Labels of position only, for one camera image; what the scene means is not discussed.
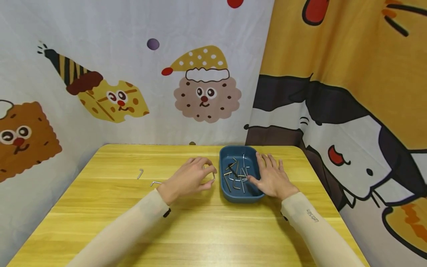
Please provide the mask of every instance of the yellow table surface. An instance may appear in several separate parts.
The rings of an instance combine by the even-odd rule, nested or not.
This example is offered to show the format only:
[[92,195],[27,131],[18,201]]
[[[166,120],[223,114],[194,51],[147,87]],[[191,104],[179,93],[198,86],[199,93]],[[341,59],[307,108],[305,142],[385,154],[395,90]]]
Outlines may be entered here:
[[[101,147],[8,266],[65,266],[97,233],[169,178],[188,158],[205,156],[218,169],[220,146]],[[254,147],[282,158],[290,180],[368,266],[303,152]],[[139,169],[144,169],[137,180]],[[179,199],[172,212],[120,266],[315,266],[300,235],[283,219],[280,202],[227,202],[219,177],[210,191]]]

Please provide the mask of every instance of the fabric backdrop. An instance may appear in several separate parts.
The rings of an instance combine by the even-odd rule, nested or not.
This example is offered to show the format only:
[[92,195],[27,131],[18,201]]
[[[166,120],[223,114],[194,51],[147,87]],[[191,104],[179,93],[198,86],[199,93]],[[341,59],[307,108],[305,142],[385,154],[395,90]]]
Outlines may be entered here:
[[2,1],[0,266],[100,146],[244,144],[273,2]]
[[427,265],[426,9],[276,0],[245,126],[305,152],[371,266]]

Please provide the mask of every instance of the arm sleeve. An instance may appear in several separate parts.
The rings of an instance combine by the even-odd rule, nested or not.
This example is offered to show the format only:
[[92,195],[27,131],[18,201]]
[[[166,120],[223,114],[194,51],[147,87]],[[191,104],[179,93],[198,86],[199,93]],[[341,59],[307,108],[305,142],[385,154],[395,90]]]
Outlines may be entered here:
[[68,267],[115,266],[137,240],[147,232],[169,207],[157,189],[105,227]]
[[363,267],[344,239],[301,192],[282,201],[282,214],[302,236],[319,267]]

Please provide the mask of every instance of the finger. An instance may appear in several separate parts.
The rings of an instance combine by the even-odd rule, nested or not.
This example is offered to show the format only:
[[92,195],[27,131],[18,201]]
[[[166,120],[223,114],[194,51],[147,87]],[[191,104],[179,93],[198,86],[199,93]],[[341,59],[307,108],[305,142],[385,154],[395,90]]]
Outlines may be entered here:
[[209,190],[212,188],[212,184],[214,183],[215,180],[210,180],[204,184],[199,185],[199,187],[197,188],[197,191],[204,191],[204,190]]
[[258,189],[260,188],[261,181],[253,177],[252,175],[248,175],[248,181],[254,184]]
[[259,166],[260,170],[265,169],[266,163],[264,162],[263,158],[261,157],[261,154],[257,152],[256,155],[257,155],[257,162],[258,162],[258,166]]
[[193,160],[193,164],[197,164],[200,160],[202,159],[202,157],[197,157]]
[[276,159],[271,155],[271,154],[268,154],[268,158],[270,159],[270,161],[271,161],[271,165],[274,167],[274,168],[277,168],[277,162],[276,162]]
[[279,170],[285,172],[285,169],[283,168],[283,160],[279,159]]
[[183,165],[188,165],[194,161],[194,158],[189,158]]
[[217,173],[215,166],[210,165],[203,170],[205,177],[210,173]]
[[197,162],[197,164],[199,164],[199,165],[201,165],[201,166],[203,166],[203,165],[205,165],[205,164],[207,164],[207,165],[213,165],[212,164],[212,161],[210,160],[210,159],[208,159],[208,158],[201,158],[198,162]]
[[270,159],[264,154],[262,154],[261,156],[263,157],[264,161],[266,162],[266,166],[272,167]]

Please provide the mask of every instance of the blue plastic container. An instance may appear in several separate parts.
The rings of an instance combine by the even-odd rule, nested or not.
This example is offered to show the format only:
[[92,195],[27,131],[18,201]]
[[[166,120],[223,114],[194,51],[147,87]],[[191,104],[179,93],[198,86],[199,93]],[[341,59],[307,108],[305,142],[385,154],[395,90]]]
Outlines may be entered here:
[[[264,196],[264,193],[249,181],[243,182],[245,193],[243,193],[242,182],[240,181],[234,182],[234,185],[240,188],[240,190],[233,188],[233,181],[229,179],[228,175],[226,175],[225,178],[227,179],[228,185],[230,186],[229,189],[224,178],[224,174],[230,172],[230,169],[225,169],[229,164],[234,163],[233,158],[239,162],[239,170],[237,171],[237,174],[240,175],[241,168],[243,168],[243,154],[245,154],[245,167],[249,166],[249,168],[246,168],[248,175],[252,175],[259,180],[261,178],[260,169],[258,167],[255,153],[255,149],[247,146],[226,146],[223,147],[219,152],[220,186],[225,199],[227,199],[229,202],[255,203]],[[232,167],[234,171],[236,171],[236,167],[237,164]]]

